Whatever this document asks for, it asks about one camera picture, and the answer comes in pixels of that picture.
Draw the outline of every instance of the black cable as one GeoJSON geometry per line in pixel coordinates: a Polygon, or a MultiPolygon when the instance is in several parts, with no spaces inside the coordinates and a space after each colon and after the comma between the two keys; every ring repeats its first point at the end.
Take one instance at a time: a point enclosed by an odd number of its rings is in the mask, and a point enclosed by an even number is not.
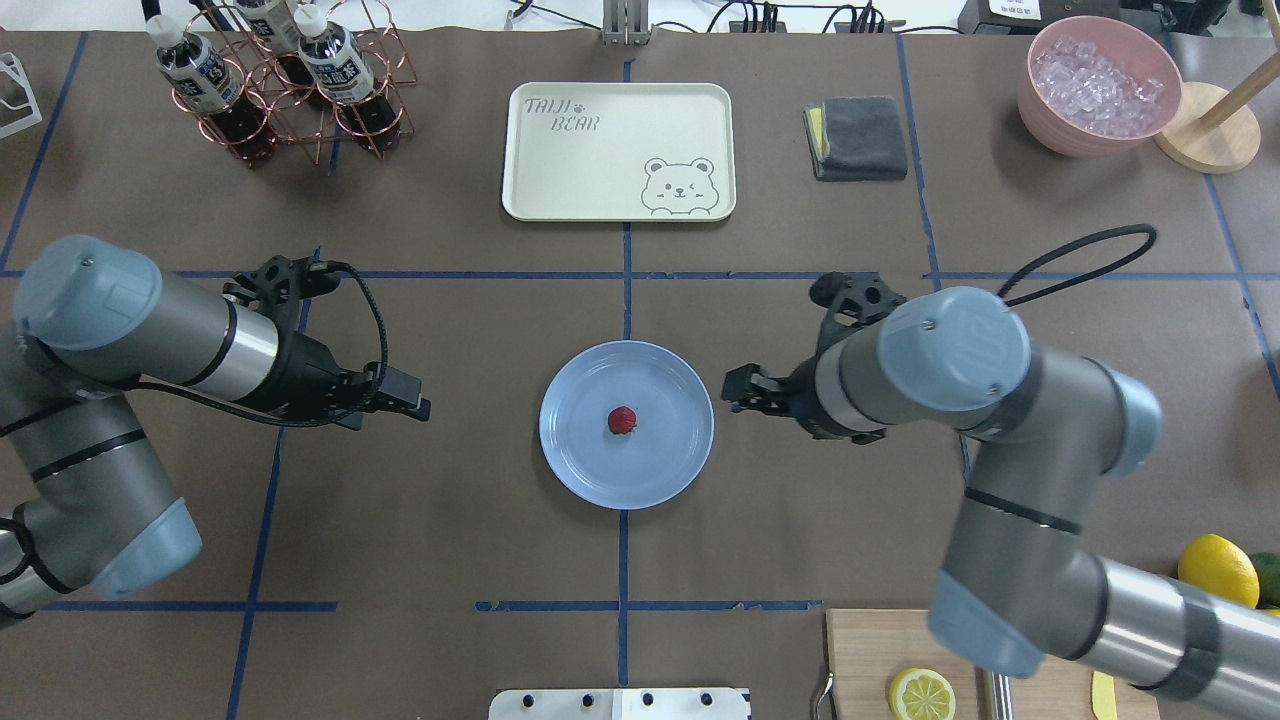
{"type": "Polygon", "coordinates": [[[902,28],[902,29],[895,29],[893,32],[899,32],[899,33],[902,33],[902,32],[918,32],[918,31],[922,31],[922,29],[950,29],[951,32],[957,32],[960,35],[964,35],[963,29],[960,29],[957,27],[951,27],[951,26],[906,27],[906,28],[902,28]]]}
{"type": "Polygon", "coordinates": [[[209,24],[214,26],[214,29],[220,29],[223,32],[232,32],[236,29],[232,27],[232,23],[227,22],[227,18],[223,17],[223,12],[218,9],[212,0],[189,0],[189,3],[200,10],[200,14],[209,20],[209,24]]]}
{"type": "Polygon", "coordinates": [[[189,389],[186,389],[186,388],[182,388],[182,387],[177,387],[177,386],[164,384],[164,383],[133,382],[133,383],[125,386],[122,389],[154,389],[154,391],[157,391],[157,392],[165,392],[165,393],[169,393],[169,395],[175,395],[175,396],[182,397],[184,400],[189,400],[192,402],[197,402],[197,404],[204,405],[206,407],[212,407],[214,410],[221,410],[223,413],[228,413],[230,415],[236,415],[237,418],[242,418],[244,420],[251,420],[253,423],[261,423],[264,425],[273,425],[273,427],[276,427],[276,428],[320,428],[320,427],[324,427],[324,425],[332,425],[332,424],[338,423],[338,421],[340,421],[340,420],[343,420],[343,419],[346,419],[346,418],[348,418],[348,416],[351,416],[351,415],[353,415],[356,413],[361,413],[361,411],[367,410],[369,409],[369,401],[372,400],[374,396],[378,395],[379,389],[381,389],[381,387],[383,387],[383,378],[387,374],[387,360],[388,360],[387,324],[383,322],[381,310],[378,309],[378,302],[374,301],[374,293],[372,293],[372,291],[369,290],[369,286],[365,283],[365,278],[360,277],[360,273],[355,268],[352,268],[351,265],[348,265],[347,263],[334,263],[334,261],[330,261],[328,264],[329,264],[330,268],[333,268],[335,270],[347,273],[348,275],[352,277],[352,279],[356,281],[356,284],[360,286],[360,292],[364,293],[365,301],[369,304],[370,313],[372,313],[372,315],[374,315],[374,322],[378,324],[378,351],[379,351],[379,360],[380,360],[380,363],[378,365],[378,370],[374,374],[374,382],[372,382],[372,384],[369,387],[369,389],[365,391],[365,393],[360,397],[360,401],[356,405],[348,407],[347,410],[343,410],[343,411],[338,413],[337,415],[330,415],[328,418],[323,418],[323,419],[319,419],[319,420],[282,420],[279,418],[273,418],[270,415],[262,415],[260,413],[250,413],[250,411],[243,410],[241,407],[236,407],[234,405],[228,405],[225,402],[219,402],[216,400],[211,400],[211,398],[205,397],[202,395],[197,395],[195,392],[191,392],[189,389]]]}
{"type": "Polygon", "coordinates": [[[870,0],[868,0],[867,5],[863,6],[861,14],[858,15],[856,26],[849,28],[849,32],[867,32],[867,23],[872,20],[873,18],[872,13],[874,12],[876,9],[872,6],[870,0]]]}
{"type": "Polygon", "coordinates": [[[589,23],[586,20],[580,20],[580,19],[577,19],[575,17],[566,15],[564,13],[561,13],[558,10],[552,10],[550,8],[543,8],[541,5],[534,5],[531,0],[529,0],[529,1],[526,1],[526,0],[511,0],[511,1],[515,3],[515,4],[517,4],[517,5],[524,6],[526,10],[540,10],[540,12],[547,13],[549,15],[556,15],[557,18],[563,18],[563,19],[571,22],[571,23],[577,23],[577,24],[580,24],[582,27],[589,27],[591,29],[600,29],[600,26],[594,26],[594,24],[591,24],[591,23],[589,23]]]}
{"type": "Polygon", "coordinates": [[[694,32],[694,33],[698,32],[696,29],[686,26],[685,23],[677,23],[676,20],[662,20],[660,23],[653,23],[653,27],[663,27],[663,26],[682,27],[682,28],[687,29],[689,32],[694,32]]]}
{"type": "Polygon", "coordinates": [[[1114,237],[1124,237],[1126,234],[1139,234],[1139,233],[1144,233],[1147,236],[1147,241],[1142,243],[1142,247],[1139,247],[1138,250],[1134,250],[1133,252],[1125,255],[1124,258],[1116,260],[1115,263],[1111,263],[1110,265],[1105,265],[1102,268],[1098,268],[1097,270],[1089,270],[1088,273],[1082,273],[1079,275],[1075,275],[1074,278],[1070,278],[1070,279],[1062,281],[1062,282],[1060,282],[1057,284],[1046,287],[1044,290],[1038,290],[1036,292],[1032,292],[1032,293],[1028,293],[1028,295],[1023,295],[1021,297],[1016,297],[1014,300],[1006,300],[1005,305],[1009,305],[1010,307],[1012,307],[1014,305],[1021,305],[1023,302],[1030,302],[1032,300],[1036,300],[1036,299],[1039,299],[1039,297],[1044,297],[1046,295],[1055,293],[1055,292],[1057,292],[1060,290],[1066,290],[1066,288],[1069,288],[1071,286],[1076,286],[1076,284],[1080,284],[1083,282],[1092,281],[1093,278],[1105,275],[1105,274],[1110,273],[1111,270],[1115,270],[1117,268],[1123,268],[1123,266],[1128,265],[1129,263],[1133,263],[1138,258],[1142,258],[1143,255],[1146,255],[1147,251],[1151,250],[1151,246],[1156,243],[1156,228],[1153,228],[1152,225],[1148,225],[1146,223],[1140,223],[1140,224],[1135,224],[1135,225],[1123,225],[1123,227],[1119,227],[1119,228],[1111,228],[1111,229],[1107,229],[1107,231],[1101,231],[1101,232],[1096,232],[1093,234],[1084,236],[1080,240],[1069,242],[1069,243],[1059,247],[1057,250],[1052,250],[1050,252],[1046,252],[1044,255],[1041,255],[1039,258],[1037,258],[1037,259],[1032,260],[1030,263],[1023,265],[1023,268],[1020,270],[1018,270],[1016,273],[1014,273],[1012,277],[1010,277],[1005,282],[1005,284],[1000,288],[1000,292],[997,292],[996,295],[998,297],[1005,297],[1006,295],[1009,295],[1009,291],[1012,290],[1015,284],[1018,284],[1019,282],[1021,282],[1021,279],[1025,278],[1028,274],[1030,274],[1037,268],[1039,268],[1039,266],[1042,266],[1042,265],[1044,265],[1047,263],[1052,263],[1053,260],[1057,260],[1059,258],[1062,258],[1064,255],[1069,255],[1071,252],[1075,252],[1076,250],[1079,250],[1082,247],[1087,247],[1089,245],[1093,245],[1094,242],[1101,242],[1103,240],[1111,240],[1114,237]]]}
{"type": "Polygon", "coordinates": [[[44,409],[37,410],[36,413],[32,413],[31,415],[27,415],[26,418],[10,423],[8,425],[0,425],[0,437],[5,437],[9,433],[15,433],[32,423],[38,423],[40,420],[44,420],[50,415],[61,413],[63,410],[67,410],[73,405],[77,405],[77,401],[68,398],[61,402],[55,402],[52,405],[45,406],[44,409]]]}
{"type": "Polygon", "coordinates": [[[746,5],[751,5],[754,8],[755,3],[751,3],[751,0],[728,0],[728,3],[721,5],[719,9],[716,10],[716,14],[712,15],[712,22],[707,24],[707,32],[716,29],[716,20],[724,14],[724,10],[728,10],[733,5],[742,5],[742,26],[746,27],[746,5]]]}
{"type": "Polygon", "coordinates": [[[0,585],[3,585],[17,580],[31,566],[31,556],[36,553],[36,538],[31,536],[27,525],[9,518],[0,518],[0,530],[13,533],[13,537],[18,541],[18,547],[22,548],[22,559],[18,560],[13,570],[0,575],[0,585]]]}
{"type": "Polygon", "coordinates": [[[827,24],[822,26],[823,33],[826,33],[827,29],[831,28],[831,23],[836,22],[836,15],[838,15],[841,10],[849,10],[854,15],[854,19],[850,20],[850,28],[852,27],[852,23],[858,22],[858,8],[852,5],[841,5],[831,12],[831,17],[827,18],[827,24]]]}

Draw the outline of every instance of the brown table surface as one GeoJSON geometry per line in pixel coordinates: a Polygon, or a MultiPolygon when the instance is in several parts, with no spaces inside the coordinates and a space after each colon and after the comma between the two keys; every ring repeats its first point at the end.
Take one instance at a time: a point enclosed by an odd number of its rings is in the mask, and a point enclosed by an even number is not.
{"type": "MultiPolygon", "coordinates": [[[[630,49],[589,31],[447,28],[406,42],[416,136],[387,163],[344,145],[330,177],[293,149],[250,172],[202,141],[142,35],[0,33],[46,114],[0,142],[0,310],[41,249],[76,232],[211,288],[321,246],[372,275],[392,364],[434,405],[428,424],[280,433],[137,393],[205,550],[123,605],[78,592],[8,630],[0,715],[463,719],[503,688],[735,685],[755,717],[803,717],[823,607],[928,605],[960,501],[955,436],[815,442],[717,401],[698,479],[617,512],[571,495],[541,456],[552,377],[630,337],[682,356],[714,397],[731,368],[786,373],[809,355],[822,314],[806,287],[823,272],[879,272],[908,296],[995,290],[1041,252],[1137,222],[1161,231],[1142,260],[1020,309],[1041,342],[1164,404],[1158,450],[1102,489],[1087,547],[1156,573],[1208,532],[1280,550],[1280,90],[1252,105],[1258,159],[1210,179],[1153,143],[1100,160],[1038,146],[1014,105],[1024,38],[659,31],[630,49]],[[625,77],[728,91],[733,214],[630,228],[506,215],[511,91],[625,77]],[[902,105],[906,181],[813,179],[800,111],[844,95],[902,105]]],[[[1175,38],[1188,78],[1228,86],[1271,51],[1175,38]]],[[[375,356],[351,283],[314,302],[308,333],[347,366],[375,356]]],[[[24,475],[0,447],[5,505],[33,496],[24,475]]]]}

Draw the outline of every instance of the bottle label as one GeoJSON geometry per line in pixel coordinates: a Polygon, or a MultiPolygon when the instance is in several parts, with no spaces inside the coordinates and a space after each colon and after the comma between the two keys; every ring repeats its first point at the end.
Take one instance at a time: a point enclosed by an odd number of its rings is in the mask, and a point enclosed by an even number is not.
{"type": "Polygon", "coordinates": [[[306,53],[302,53],[301,58],[311,65],[316,79],[325,88],[325,95],[334,102],[353,105],[374,94],[376,85],[374,73],[360,56],[355,38],[349,35],[333,58],[317,60],[306,53]]]}
{"type": "Polygon", "coordinates": [[[247,8],[237,3],[244,20],[273,55],[288,55],[298,51],[302,33],[298,32],[298,26],[293,24],[293,10],[289,9],[289,5],[288,0],[270,0],[257,8],[247,8]]]}
{"type": "Polygon", "coordinates": [[[191,65],[160,67],[188,108],[200,114],[225,110],[239,96],[242,82],[227,69],[221,55],[209,42],[201,42],[200,55],[191,65]]]}

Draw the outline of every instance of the bottle cap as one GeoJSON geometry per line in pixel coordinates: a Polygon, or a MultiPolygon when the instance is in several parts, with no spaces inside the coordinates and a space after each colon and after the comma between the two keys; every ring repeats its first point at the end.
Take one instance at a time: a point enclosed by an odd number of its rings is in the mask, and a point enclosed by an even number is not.
{"type": "Polygon", "coordinates": [[[182,42],[183,28],[169,15],[155,15],[147,20],[147,35],[156,47],[173,47],[182,42]]]}
{"type": "Polygon", "coordinates": [[[324,35],[324,28],[329,27],[324,10],[315,5],[298,5],[298,9],[293,12],[293,22],[307,37],[320,37],[324,35]]]}

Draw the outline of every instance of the blue plate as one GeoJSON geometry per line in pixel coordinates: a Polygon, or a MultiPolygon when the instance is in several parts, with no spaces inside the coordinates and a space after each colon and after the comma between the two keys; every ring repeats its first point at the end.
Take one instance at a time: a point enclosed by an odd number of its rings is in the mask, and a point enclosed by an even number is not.
{"type": "Polygon", "coordinates": [[[575,495],[602,507],[639,510],[694,482],[712,450],[712,400],[698,373],[664,347],[622,340],[582,351],[556,374],[539,416],[543,455],[575,495]],[[636,413],[628,434],[608,416],[636,413]]]}

